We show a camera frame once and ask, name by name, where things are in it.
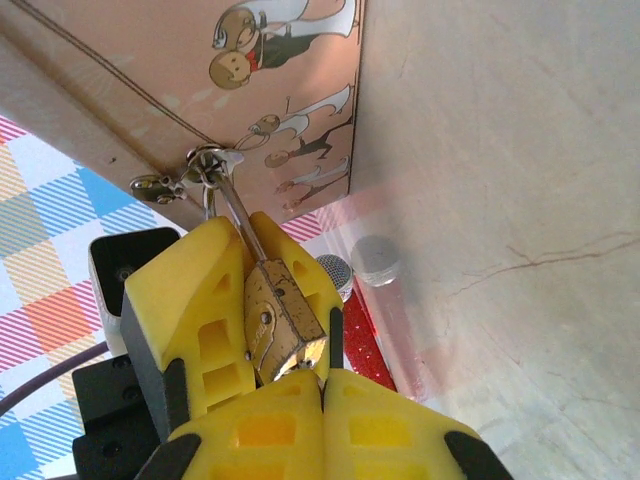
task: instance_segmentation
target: brass padlock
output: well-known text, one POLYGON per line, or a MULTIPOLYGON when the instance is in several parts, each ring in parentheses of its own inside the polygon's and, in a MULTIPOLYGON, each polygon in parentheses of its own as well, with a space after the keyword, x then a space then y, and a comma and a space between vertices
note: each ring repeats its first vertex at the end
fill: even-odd
POLYGON ((263 384, 313 368, 327 334, 282 260, 261 260, 245 282, 245 335, 263 384))

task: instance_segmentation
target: cartoon illustration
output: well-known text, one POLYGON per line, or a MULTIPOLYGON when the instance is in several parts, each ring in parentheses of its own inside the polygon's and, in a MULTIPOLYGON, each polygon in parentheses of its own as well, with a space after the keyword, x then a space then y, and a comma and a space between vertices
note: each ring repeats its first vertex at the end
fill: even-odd
POLYGON ((306 195, 303 195, 300 198, 296 198, 294 200, 290 200, 287 203, 285 203, 282 208, 284 208, 285 210, 294 210, 296 208, 298 208, 302 202, 309 200, 311 197, 313 197, 314 195, 318 195, 320 192, 322 192, 323 190, 325 190, 326 188, 329 188, 331 185, 333 185, 334 183, 339 182, 340 180, 342 180, 343 178, 346 178, 349 176, 349 172, 346 171, 344 174, 340 175, 338 178, 336 178, 335 180, 331 180, 328 183, 325 183, 324 185, 308 185, 310 187, 310 190, 307 192, 306 195))
POLYGON ((287 108, 283 119, 276 114, 265 115, 249 127, 249 131, 251 133, 240 139, 234 148, 236 150, 243 151, 259 148, 269 141, 271 135, 275 135, 276 133, 281 133, 289 129, 295 132, 293 138, 297 138, 302 135, 307 128, 309 128, 311 123, 309 115, 316 110, 329 106, 333 108, 333 112, 331 112, 329 116, 342 113, 342 109, 349 101, 352 91, 353 87, 351 85, 347 85, 341 91, 334 93, 333 95, 329 95, 319 102, 293 113, 289 113, 290 99, 287 98, 287 108))
POLYGON ((320 165, 317 165, 316 168, 311 173, 307 173, 306 175, 301 175, 291 180, 287 180, 286 182, 282 182, 280 186, 276 189, 275 193, 276 194, 285 193, 291 190, 296 185, 300 185, 303 183, 311 183, 317 180, 322 180, 323 178, 330 177, 332 175, 335 175, 336 173, 346 173, 349 171, 350 159, 351 157, 349 155, 347 155, 346 157, 343 157, 342 163, 339 166, 337 166, 333 170, 329 170, 328 172, 323 173, 322 175, 320 175, 320 172, 322 171, 322 169, 320 165))
POLYGON ((214 32, 214 48, 224 51, 209 65, 213 83, 235 90, 247 85, 254 72, 281 67, 303 54, 320 35, 349 36, 356 0, 344 0, 340 11, 317 20, 300 18, 307 3, 252 0, 227 10, 214 32))
POLYGON ((267 155, 267 158, 264 159, 264 164, 269 168, 278 168, 289 161, 291 158, 301 157, 303 155, 308 155, 310 153, 314 153, 320 150, 323 150, 322 154, 318 157, 318 160, 322 160, 327 158, 328 153, 333 149, 333 145, 331 145, 329 140, 329 135, 336 130, 339 130, 342 127, 346 127, 347 125, 351 125, 353 123, 353 115, 349 117, 344 123, 337 125, 333 128, 327 130, 324 135, 320 138, 316 138, 311 142, 305 142, 302 138, 298 137, 298 141, 300 142, 300 148, 297 150, 293 150, 288 152, 286 150, 280 150, 278 152, 271 153, 267 155))

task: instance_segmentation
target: black cable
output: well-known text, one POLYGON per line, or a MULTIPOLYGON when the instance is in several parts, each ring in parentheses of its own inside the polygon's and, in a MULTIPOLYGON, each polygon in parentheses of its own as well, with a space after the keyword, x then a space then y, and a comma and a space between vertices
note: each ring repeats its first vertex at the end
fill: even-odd
POLYGON ((42 388, 47 383, 55 380, 61 375, 73 370, 74 368, 78 368, 83 363, 88 362, 96 358, 103 353, 107 353, 109 351, 109 347, 107 347, 107 342, 98 343, 91 348, 86 349, 83 352, 74 355, 73 357, 69 357, 66 360, 54 365, 53 367, 45 370, 39 375, 36 375, 27 383, 20 385, 13 392, 8 394, 2 400, 0 400, 0 417, 15 407, 22 400, 27 398, 33 392, 42 388))

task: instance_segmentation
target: plaid fabric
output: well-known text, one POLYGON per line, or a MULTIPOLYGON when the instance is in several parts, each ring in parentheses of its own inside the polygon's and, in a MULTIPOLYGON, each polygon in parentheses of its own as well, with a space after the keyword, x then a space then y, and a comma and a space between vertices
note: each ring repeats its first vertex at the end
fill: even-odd
MULTIPOLYGON (((173 225, 3 117, 0 176, 3 397, 103 340, 88 273, 91 241, 173 225)), ((307 242, 312 254, 326 253, 318 247, 322 230, 313 214, 285 230, 307 242)), ((65 375, 0 419, 0 480, 74 472, 71 442, 82 434, 71 375, 65 375)))

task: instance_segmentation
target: purple cable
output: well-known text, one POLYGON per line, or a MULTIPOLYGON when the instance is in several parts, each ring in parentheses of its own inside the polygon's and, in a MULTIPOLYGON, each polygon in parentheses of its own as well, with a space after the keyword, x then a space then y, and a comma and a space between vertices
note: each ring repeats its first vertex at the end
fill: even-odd
POLYGON ((98 343, 91 348, 86 349, 83 352, 74 355, 73 357, 69 357, 66 360, 54 365, 53 367, 45 370, 39 375, 36 375, 27 383, 20 385, 13 392, 8 394, 2 400, 0 400, 0 417, 15 407, 22 400, 27 398, 33 392, 42 388, 47 383, 55 380, 61 375, 73 370, 74 368, 78 368, 83 363, 88 362, 96 358, 99 355, 107 353, 109 351, 109 347, 107 347, 107 342, 98 343))

